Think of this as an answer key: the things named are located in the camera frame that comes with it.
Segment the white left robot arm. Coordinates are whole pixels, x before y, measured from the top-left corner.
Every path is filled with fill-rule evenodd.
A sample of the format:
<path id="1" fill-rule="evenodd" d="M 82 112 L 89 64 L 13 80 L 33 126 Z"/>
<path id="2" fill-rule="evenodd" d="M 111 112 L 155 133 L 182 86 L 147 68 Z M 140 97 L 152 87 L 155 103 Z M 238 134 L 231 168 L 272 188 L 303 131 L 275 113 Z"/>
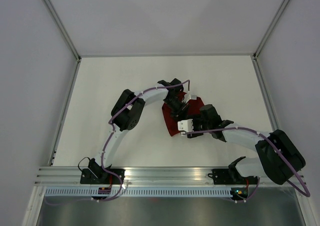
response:
<path id="1" fill-rule="evenodd" d="M 88 169 L 91 177 L 99 184 L 108 181 L 111 173 L 111 158 L 115 154 L 124 136 L 137 126 L 143 109 L 151 103 L 163 101 L 171 110 L 169 116 L 175 122 L 186 118 L 189 105 L 178 94 L 184 91 L 184 84 L 190 80 L 181 82 L 173 79 L 170 83 L 164 80 L 158 81 L 153 87 L 133 92 L 126 89 L 122 92 L 111 111 L 111 119 L 108 124 L 112 127 L 104 146 L 95 158 L 89 161 Z"/>

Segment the red cloth napkin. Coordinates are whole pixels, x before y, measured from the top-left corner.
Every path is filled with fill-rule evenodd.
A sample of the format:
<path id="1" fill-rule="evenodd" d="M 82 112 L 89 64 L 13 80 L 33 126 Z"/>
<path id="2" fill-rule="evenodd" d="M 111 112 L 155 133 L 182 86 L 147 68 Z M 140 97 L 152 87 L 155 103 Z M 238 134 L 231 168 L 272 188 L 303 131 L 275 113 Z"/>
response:
<path id="1" fill-rule="evenodd" d="M 180 99 L 182 99 L 183 102 L 185 102 L 185 100 L 184 100 L 185 94 L 187 94 L 187 93 L 181 92 L 178 94 L 178 97 Z M 199 114 L 200 107 L 202 107 L 204 105 L 201 97 L 199 97 L 199 96 L 197 96 L 197 100 L 190 100 L 187 102 L 187 104 L 189 105 L 187 117 L 189 115 Z M 173 137 L 177 134 L 181 134 L 182 136 L 187 136 L 188 138 L 193 137 L 193 135 L 191 135 L 190 132 L 179 132 L 178 131 L 178 121 L 187 120 L 187 117 L 186 118 L 171 118 L 170 109 L 167 105 L 165 105 L 164 102 L 163 102 L 163 106 L 162 106 L 162 113 L 163 113 L 163 117 L 164 117 L 164 121 L 165 121 L 167 130 L 168 130 L 171 137 Z"/>

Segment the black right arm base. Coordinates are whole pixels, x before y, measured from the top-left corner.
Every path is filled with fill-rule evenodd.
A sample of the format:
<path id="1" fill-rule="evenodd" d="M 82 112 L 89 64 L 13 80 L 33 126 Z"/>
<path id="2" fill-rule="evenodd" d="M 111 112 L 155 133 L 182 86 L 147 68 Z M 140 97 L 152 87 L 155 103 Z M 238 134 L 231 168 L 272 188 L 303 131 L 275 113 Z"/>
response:
<path id="1" fill-rule="evenodd" d="M 214 185 L 256 185 L 258 178 L 254 176 L 243 177 L 236 170 L 215 168 L 207 176 L 213 180 Z"/>

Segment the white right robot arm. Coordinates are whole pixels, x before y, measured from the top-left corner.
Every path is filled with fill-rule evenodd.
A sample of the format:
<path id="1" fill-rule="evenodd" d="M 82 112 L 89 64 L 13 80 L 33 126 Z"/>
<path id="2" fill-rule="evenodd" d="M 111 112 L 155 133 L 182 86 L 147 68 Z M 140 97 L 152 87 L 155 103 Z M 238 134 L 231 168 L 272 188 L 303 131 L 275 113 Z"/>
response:
<path id="1" fill-rule="evenodd" d="M 209 133 L 214 139 L 257 153 L 255 158 L 241 156 L 229 164 L 228 177 L 233 183 L 240 183 L 246 177 L 267 176 L 282 185 L 306 165 L 304 157 L 284 131 L 257 132 L 231 120 L 223 120 L 211 104 L 202 106 L 199 114 L 189 115 L 187 123 L 188 129 L 183 133 L 188 138 Z"/>

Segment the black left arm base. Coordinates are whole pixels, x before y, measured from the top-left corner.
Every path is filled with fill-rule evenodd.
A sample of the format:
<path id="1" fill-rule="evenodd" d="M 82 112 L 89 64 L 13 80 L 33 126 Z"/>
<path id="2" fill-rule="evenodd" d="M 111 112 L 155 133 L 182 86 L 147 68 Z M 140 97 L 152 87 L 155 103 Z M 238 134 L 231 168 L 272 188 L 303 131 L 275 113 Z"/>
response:
<path id="1" fill-rule="evenodd" d="M 125 170 L 122 168 L 110 168 L 110 171 L 114 174 L 117 174 L 119 177 L 107 173 L 105 171 L 102 172 L 100 176 L 93 174 L 89 168 L 85 168 L 82 170 L 80 177 L 80 184 L 90 184 L 90 185 L 98 185 L 98 184 L 112 184 L 112 185 L 120 185 L 120 179 L 123 181 L 125 177 Z"/>

